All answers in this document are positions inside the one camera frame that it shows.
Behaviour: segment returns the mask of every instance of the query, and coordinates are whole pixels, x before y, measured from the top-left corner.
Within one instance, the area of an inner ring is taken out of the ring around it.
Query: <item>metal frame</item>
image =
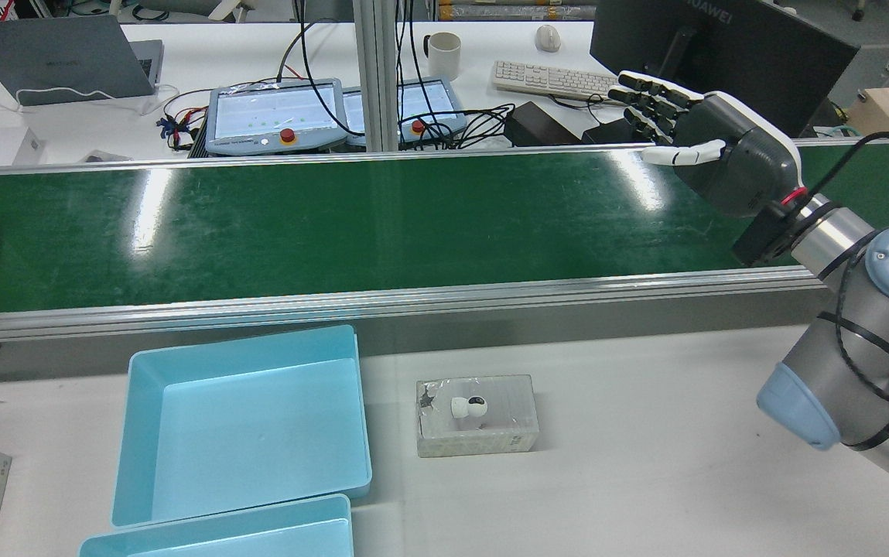
[[[822,289],[802,267],[0,313],[0,342]]]
[[[836,147],[837,145],[853,145],[858,138],[808,138],[795,140],[798,147]],[[875,142],[875,145],[889,144],[889,140]],[[274,166],[274,165],[306,165],[307,163],[324,162],[370,162],[370,161],[405,161],[406,159],[452,159],[469,158],[469,156],[518,156],[518,155],[551,155],[561,152],[617,152],[641,151],[653,144],[643,142],[625,142],[616,145],[561,145],[561,147],[526,147],[516,149],[470,149],[470,151],[421,151],[421,152],[357,152],[357,154],[336,155],[262,155],[262,156],[218,156],[213,159],[158,159],[158,161],[129,162],[90,162],[69,163],[69,165],[40,166],[0,166],[0,176],[10,174],[47,174],[47,173],[90,173],[101,170],[147,170],[147,169],[190,169],[203,166]]]
[[[369,152],[398,151],[395,119],[395,3],[355,0],[355,35],[365,114],[365,144]]]

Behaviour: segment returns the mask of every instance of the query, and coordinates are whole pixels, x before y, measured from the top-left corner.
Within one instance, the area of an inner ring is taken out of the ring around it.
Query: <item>white keyboard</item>
[[[599,95],[599,100],[606,100],[607,92],[615,84],[617,77],[611,73],[564,70],[504,60],[496,60],[493,66],[493,85],[505,91],[578,100],[596,100],[593,95]]]

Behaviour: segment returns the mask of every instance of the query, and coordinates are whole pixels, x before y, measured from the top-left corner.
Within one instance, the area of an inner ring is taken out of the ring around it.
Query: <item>laptop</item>
[[[129,43],[114,15],[0,22],[1,85],[24,106],[151,95],[162,68],[162,41]]]

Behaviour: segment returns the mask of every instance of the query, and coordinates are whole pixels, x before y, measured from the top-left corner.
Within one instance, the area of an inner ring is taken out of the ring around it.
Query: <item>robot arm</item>
[[[889,229],[809,195],[794,142],[726,93],[624,71],[610,98],[656,142],[646,162],[674,166],[721,212],[754,217],[733,246],[745,265],[791,251],[836,292],[757,403],[813,447],[842,443],[889,472]]]

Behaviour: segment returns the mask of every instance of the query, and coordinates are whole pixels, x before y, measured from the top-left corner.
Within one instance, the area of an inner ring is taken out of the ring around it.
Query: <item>computer mouse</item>
[[[533,42],[544,52],[556,53],[561,47],[561,36],[554,25],[542,25],[537,28],[537,36],[534,36]]]

